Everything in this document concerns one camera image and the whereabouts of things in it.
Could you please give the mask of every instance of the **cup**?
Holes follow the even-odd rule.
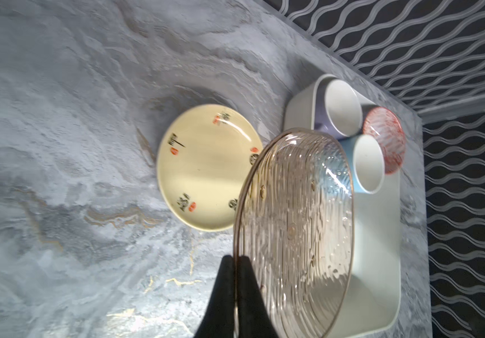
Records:
[[[404,162],[406,136],[396,115],[381,106],[372,108],[365,117],[362,133],[378,141],[384,154],[385,174],[396,172]]]
[[[359,135],[340,141],[353,176],[356,193],[375,194],[385,178],[385,161],[381,147],[370,135]]]
[[[337,78],[321,81],[316,92],[314,130],[340,140],[357,134],[361,127],[361,104],[353,88]]]

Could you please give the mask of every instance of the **blue cup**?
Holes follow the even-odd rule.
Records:
[[[358,135],[340,141],[346,153],[356,193],[375,194],[385,178],[385,162],[378,141]]]

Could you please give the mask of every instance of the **red patterned bowl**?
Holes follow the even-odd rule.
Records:
[[[402,166],[406,136],[392,111],[381,106],[370,110],[362,125],[362,133],[372,135],[381,146],[386,174],[392,174]]]

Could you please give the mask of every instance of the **plate rim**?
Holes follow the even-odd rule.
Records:
[[[355,192],[353,191],[353,176],[352,176],[352,173],[351,173],[351,169],[349,168],[349,163],[348,163],[348,160],[347,160],[346,152],[344,152],[344,149],[343,149],[342,145],[340,144],[340,142],[338,142],[338,140],[335,139],[332,135],[329,135],[325,132],[320,132],[318,130],[295,127],[295,128],[291,128],[291,129],[288,129],[288,130],[281,132],[277,137],[275,137],[272,141],[270,141],[269,144],[261,151],[258,159],[252,165],[250,172],[246,176],[245,183],[242,186],[241,192],[239,194],[239,202],[237,204],[235,223],[233,225],[233,259],[235,261],[235,276],[238,273],[237,272],[237,262],[238,262],[238,258],[239,258],[240,222],[241,222],[241,219],[242,219],[242,210],[243,210],[243,208],[241,206],[243,206],[243,204],[246,201],[247,191],[250,187],[250,184],[252,183],[253,177],[254,177],[257,169],[258,169],[259,164],[265,158],[265,154],[268,153],[280,139],[282,139],[283,137],[285,137],[285,136],[287,136],[287,135],[289,135],[293,132],[306,132],[308,134],[317,134],[317,135],[321,135],[321,136],[326,137],[327,139],[332,140],[338,146],[341,153],[344,155],[344,162],[345,162],[347,170],[349,172],[349,185],[351,186],[351,196],[352,196],[352,198],[351,198],[351,201],[352,201],[352,203],[351,203],[352,204],[351,205],[351,211],[352,211],[352,213],[351,213],[351,224],[352,224],[352,226],[351,226],[351,258],[349,260],[348,278],[347,278],[347,282],[346,282],[346,287],[344,288],[344,292],[342,293],[340,305],[338,306],[338,311],[334,315],[334,318],[333,318],[331,324],[329,325],[329,327],[321,335],[321,338],[324,338],[331,332],[331,329],[333,328],[334,323],[336,322],[336,320],[338,319],[338,315],[340,314],[342,304],[344,303],[344,300],[346,299],[347,289],[349,288],[349,283],[351,281],[351,276],[352,276],[353,252],[354,252],[353,249],[354,249],[354,245],[355,245],[355,231],[354,231],[355,230],[355,216],[354,216]],[[236,290],[237,290],[237,278],[235,278],[235,294],[236,294]]]
[[[255,133],[255,135],[257,136],[257,139],[259,140],[259,143],[261,144],[261,148],[263,148],[263,142],[261,141],[261,138],[258,134],[258,132],[255,130],[254,126],[250,123],[250,121],[248,121],[248,119],[246,119],[241,113],[237,112],[236,110],[234,110],[233,108],[231,107],[228,107],[226,105],[222,105],[222,104],[217,104],[217,103],[205,103],[205,104],[199,104],[199,105],[196,105],[196,106],[193,106],[187,110],[185,110],[183,113],[181,113],[180,115],[177,116],[177,118],[175,118],[173,120],[173,122],[171,122],[171,124],[169,125],[169,127],[165,130],[165,133],[163,134],[163,137],[160,141],[160,145],[158,146],[158,157],[156,159],[156,181],[158,182],[158,188],[160,190],[160,193],[162,194],[162,197],[163,197],[163,200],[165,202],[165,204],[167,205],[167,207],[169,208],[169,210],[171,211],[171,213],[173,213],[180,221],[182,221],[184,224],[186,224],[187,226],[190,226],[196,230],[199,230],[199,231],[203,231],[203,232],[207,232],[207,233],[213,233],[213,232],[220,232],[220,231],[224,231],[224,230],[227,230],[231,227],[234,226],[235,224],[235,221],[233,219],[233,222],[227,226],[222,226],[221,228],[214,228],[214,229],[207,229],[207,228],[201,228],[199,226],[196,226],[194,224],[191,224],[190,222],[188,222],[187,220],[184,220],[179,214],[177,214],[174,210],[173,210],[173,207],[171,206],[171,204],[169,203],[168,199],[166,198],[165,196],[165,192],[164,192],[164,188],[163,188],[163,178],[162,178],[162,175],[160,174],[160,163],[161,163],[161,160],[163,158],[163,156],[161,155],[161,149],[164,148],[164,144],[165,144],[165,141],[168,139],[169,135],[171,134],[171,131],[172,131],[172,127],[173,125],[181,118],[184,118],[184,116],[190,112],[191,110],[194,110],[196,108],[204,108],[206,106],[215,106],[215,107],[222,107],[222,108],[227,108],[229,109],[232,113],[240,116],[244,121],[246,121],[248,123],[248,125],[252,128],[252,131]]]

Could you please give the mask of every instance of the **small bowl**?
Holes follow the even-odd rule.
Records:
[[[261,150],[258,133],[231,108],[206,104],[187,110],[158,151],[158,185],[167,206],[198,230],[232,227],[240,190]]]
[[[337,78],[321,81],[315,98],[314,130],[345,139],[357,134],[361,126],[361,104],[353,88]]]
[[[362,133],[371,135],[378,141],[385,161],[386,175],[400,169],[406,152],[406,136],[393,112],[381,106],[371,109],[362,125]]]

